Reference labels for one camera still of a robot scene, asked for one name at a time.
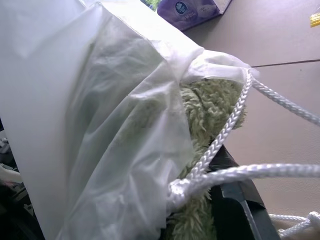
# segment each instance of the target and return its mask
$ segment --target white fabric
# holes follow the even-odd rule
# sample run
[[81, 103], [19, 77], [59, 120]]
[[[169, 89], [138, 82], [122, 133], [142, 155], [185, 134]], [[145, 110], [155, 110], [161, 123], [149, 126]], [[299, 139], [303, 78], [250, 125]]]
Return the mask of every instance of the white fabric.
[[249, 66], [138, 0], [71, 2], [0, 0], [13, 154], [46, 239], [157, 239], [167, 185], [192, 159], [179, 82], [244, 83]]

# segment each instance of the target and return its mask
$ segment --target tissue box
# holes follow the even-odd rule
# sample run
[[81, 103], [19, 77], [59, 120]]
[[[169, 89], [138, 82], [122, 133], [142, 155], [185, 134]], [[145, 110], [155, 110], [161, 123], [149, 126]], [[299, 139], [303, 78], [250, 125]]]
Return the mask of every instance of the tissue box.
[[222, 15], [231, 0], [142, 0], [181, 31]]

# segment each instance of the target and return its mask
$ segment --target beige floor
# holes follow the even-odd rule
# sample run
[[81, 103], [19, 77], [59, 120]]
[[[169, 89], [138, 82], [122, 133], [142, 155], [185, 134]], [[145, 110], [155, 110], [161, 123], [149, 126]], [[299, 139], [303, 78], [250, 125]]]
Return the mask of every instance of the beige floor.
[[[233, 0], [224, 16], [186, 35], [206, 49], [232, 54], [252, 66], [318, 60], [320, 26], [310, 28], [309, 20], [317, 5], [318, 0]], [[320, 61], [257, 69], [262, 83], [320, 115]], [[246, 121], [231, 133], [226, 147], [241, 165], [319, 164], [320, 128], [252, 89]], [[255, 184], [270, 213], [320, 212], [319, 179], [262, 179]], [[313, 232], [293, 239], [319, 238]]]

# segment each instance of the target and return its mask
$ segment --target white drawstring cord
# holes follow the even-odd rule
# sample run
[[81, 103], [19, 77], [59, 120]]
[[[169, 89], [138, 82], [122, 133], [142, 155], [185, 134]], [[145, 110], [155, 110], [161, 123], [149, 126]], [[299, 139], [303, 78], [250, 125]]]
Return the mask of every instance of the white drawstring cord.
[[[205, 174], [206, 169], [212, 159], [215, 157], [229, 132], [235, 125], [241, 111], [244, 108], [245, 101], [248, 96], [249, 89], [253, 85], [260, 93], [273, 100], [277, 104], [283, 106], [285, 109], [296, 114], [299, 117], [320, 127], [320, 117], [308, 112], [304, 108], [289, 101], [285, 97], [279, 95], [271, 88], [263, 85], [254, 79], [247, 71], [246, 83], [244, 84], [240, 97], [228, 118], [223, 129], [220, 131], [215, 141], [210, 145], [208, 150], [200, 158], [199, 162], [193, 167], [190, 173], [184, 179], [176, 179], [168, 186], [168, 212], [174, 212], [184, 204], [187, 203], [190, 197], [196, 196], [206, 189], [221, 185], [224, 183], [231, 183], [236, 181], [243, 181], [255, 178], [275, 178], [275, 177], [293, 177], [293, 178], [320, 178], [320, 165], [307, 164], [253, 164], [249, 166], [231, 167], [216, 172]], [[271, 215], [272, 218], [279, 218], [283, 215]], [[280, 232], [280, 236], [285, 238], [295, 233], [301, 232], [311, 226], [316, 226], [320, 229], [320, 217], [318, 213], [312, 212], [308, 215], [308, 219], [297, 216], [286, 216], [291, 219], [302, 220], [301, 223]]]
[[269, 216], [272, 220], [300, 222], [297, 225], [294, 225], [286, 230], [279, 230], [279, 235], [283, 239], [298, 233], [302, 233], [305, 229], [308, 229], [310, 227], [313, 227], [316, 230], [320, 231], [320, 214], [315, 211], [310, 212], [307, 217], [276, 214], [269, 214]]

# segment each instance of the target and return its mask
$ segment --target white plastic bag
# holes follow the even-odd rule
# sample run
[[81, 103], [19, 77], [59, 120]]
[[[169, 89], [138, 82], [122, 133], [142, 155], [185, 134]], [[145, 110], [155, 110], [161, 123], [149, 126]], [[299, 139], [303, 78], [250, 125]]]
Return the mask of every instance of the white plastic bag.
[[249, 66], [138, 0], [0, 5], [0, 114], [45, 237], [157, 239], [192, 158], [179, 83], [242, 83]]

